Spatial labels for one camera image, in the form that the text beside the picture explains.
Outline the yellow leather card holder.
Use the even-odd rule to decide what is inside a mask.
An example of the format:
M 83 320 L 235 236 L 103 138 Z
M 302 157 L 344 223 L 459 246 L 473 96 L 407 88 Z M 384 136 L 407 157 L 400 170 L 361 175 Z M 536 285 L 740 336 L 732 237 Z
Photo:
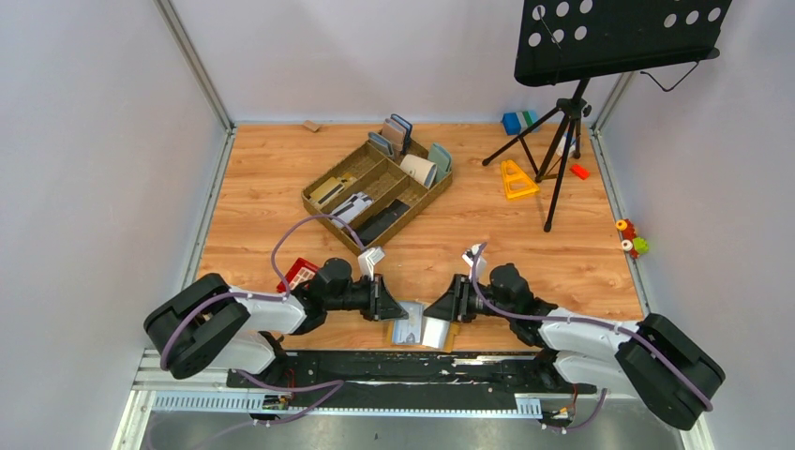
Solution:
M 392 321 L 387 331 L 386 342 L 392 345 L 392 332 L 394 322 Z M 455 336 L 459 333 L 460 326 L 455 322 L 446 322 L 436 319 L 429 319 L 423 316 L 423 330 L 421 342 L 416 345 L 397 345 L 397 346 L 423 346 L 435 351 L 450 353 L 453 351 Z

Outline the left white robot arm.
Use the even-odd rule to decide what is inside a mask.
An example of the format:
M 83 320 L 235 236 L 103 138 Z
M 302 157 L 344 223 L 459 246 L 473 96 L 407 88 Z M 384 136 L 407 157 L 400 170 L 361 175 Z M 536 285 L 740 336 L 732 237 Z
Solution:
M 332 258 L 282 293 L 244 290 L 210 273 L 151 312 L 143 329 L 160 354 L 161 369 L 176 380 L 207 368 L 242 369 L 275 387 L 288 365 L 274 335 L 307 334 L 331 311 L 357 311 L 371 322 L 409 316 L 381 275 L 353 279 L 351 265 Z

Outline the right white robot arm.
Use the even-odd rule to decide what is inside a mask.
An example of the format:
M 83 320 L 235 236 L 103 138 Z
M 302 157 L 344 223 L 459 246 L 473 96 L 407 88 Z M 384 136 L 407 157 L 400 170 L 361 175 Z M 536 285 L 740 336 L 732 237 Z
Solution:
M 640 399 L 664 423 L 689 430 L 712 409 L 725 371 L 667 317 L 639 322 L 576 314 L 536 296 L 511 264 L 494 268 L 488 283 L 464 274 L 424 312 L 428 324 L 505 318 L 517 338 L 541 349 L 535 378 L 548 391 L 589 384 Z

